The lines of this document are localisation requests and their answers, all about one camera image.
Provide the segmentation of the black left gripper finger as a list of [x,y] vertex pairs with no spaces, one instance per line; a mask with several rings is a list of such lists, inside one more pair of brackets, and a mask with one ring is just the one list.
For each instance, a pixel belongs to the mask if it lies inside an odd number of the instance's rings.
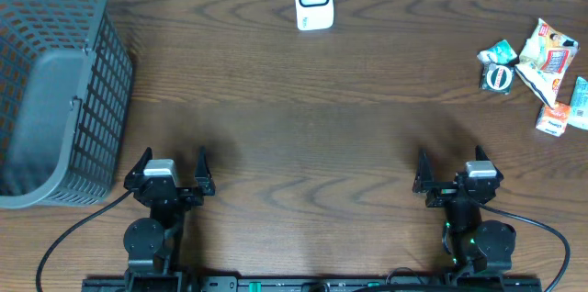
[[194,179],[198,185],[198,190],[203,196],[215,195],[216,186],[208,167],[205,147],[201,147],[199,149],[197,167],[194,172]]
[[128,191],[138,191],[145,181],[144,169],[147,163],[153,158],[153,151],[147,147],[141,158],[131,168],[124,179],[123,186]]

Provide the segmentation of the teal white tissue packet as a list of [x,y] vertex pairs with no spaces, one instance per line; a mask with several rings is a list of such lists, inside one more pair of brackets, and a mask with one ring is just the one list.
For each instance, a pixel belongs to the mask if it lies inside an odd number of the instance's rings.
[[517,54],[508,41],[503,39],[489,49],[480,51],[477,58],[482,64],[495,63],[505,65],[516,59]]

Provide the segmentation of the light teal snack packet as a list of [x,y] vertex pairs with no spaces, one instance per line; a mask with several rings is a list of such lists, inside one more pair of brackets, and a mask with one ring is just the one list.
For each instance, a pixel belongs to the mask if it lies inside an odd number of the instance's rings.
[[581,76],[576,79],[570,108],[568,123],[575,128],[588,130],[588,83]]

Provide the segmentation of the orange snack packet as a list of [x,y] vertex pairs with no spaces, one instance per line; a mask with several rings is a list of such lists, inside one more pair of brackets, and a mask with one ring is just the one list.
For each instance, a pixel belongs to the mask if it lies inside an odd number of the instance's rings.
[[554,107],[544,105],[538,114],[536,129],[555,137],[560,137],[568,125],[571,107],[556,102]]

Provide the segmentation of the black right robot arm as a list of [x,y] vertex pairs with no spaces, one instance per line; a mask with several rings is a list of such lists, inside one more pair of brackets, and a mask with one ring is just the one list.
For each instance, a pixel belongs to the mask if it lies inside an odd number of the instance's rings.
[[481,216],[481,207],[496,197],[502,180],[503,174],[480,146],[475,148],[475,159],[445,182],[435,179],[426,152],[419,151],[413,192],[425,195],[427,207],[445,211],[442,243],[454,258],[454,268],[446,274],[452,286],[472,286],[477,279],[500,281],[512,268],[515,229]]

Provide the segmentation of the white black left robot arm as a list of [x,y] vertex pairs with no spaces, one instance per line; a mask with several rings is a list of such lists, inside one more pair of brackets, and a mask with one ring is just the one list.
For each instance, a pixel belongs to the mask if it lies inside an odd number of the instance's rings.
[[127,291],[198,289],[198,281],[180,267],[179,254],[186,213],[201,206],[204,197],[213,196],[216,191],[205,148],[199,149],[194,179],[194,186],[178,186],[175,162],[155,160],[150,148],[126,175],[125,189],[150,210],[147,218],[132,222],[124,234],[123,244],[128,253],[124,276]]

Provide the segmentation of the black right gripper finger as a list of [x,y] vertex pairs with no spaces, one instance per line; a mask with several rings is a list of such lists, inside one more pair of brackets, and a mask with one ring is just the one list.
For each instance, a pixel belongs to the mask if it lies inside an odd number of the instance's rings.
[[475,163],[474,163],[474,176],[480,178],[496,178],[499,182],[503,180],[503,174],[501,171],[492,163],[484,149],[477,145],[475,147]]
[[414,177],[412,191],[414,193],[424,193],[433,187],[435,182],[431,163],[424,149],[418,152],[418,164]]

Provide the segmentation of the yellow red snack bag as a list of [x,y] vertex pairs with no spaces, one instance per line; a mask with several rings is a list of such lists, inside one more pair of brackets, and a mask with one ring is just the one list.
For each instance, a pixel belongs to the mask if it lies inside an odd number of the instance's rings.
[[540,18],[514,68],[534,94],[546,106],[553,108],[562,79],[579,49],[577,40],[557,31]]

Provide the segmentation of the dark green round packet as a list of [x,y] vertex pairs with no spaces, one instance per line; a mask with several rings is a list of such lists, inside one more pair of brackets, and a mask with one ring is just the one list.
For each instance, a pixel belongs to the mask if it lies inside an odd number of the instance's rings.
[[480,89],[509,95],[515,73],[510,66],[495,63],[485,64],[481,75]]

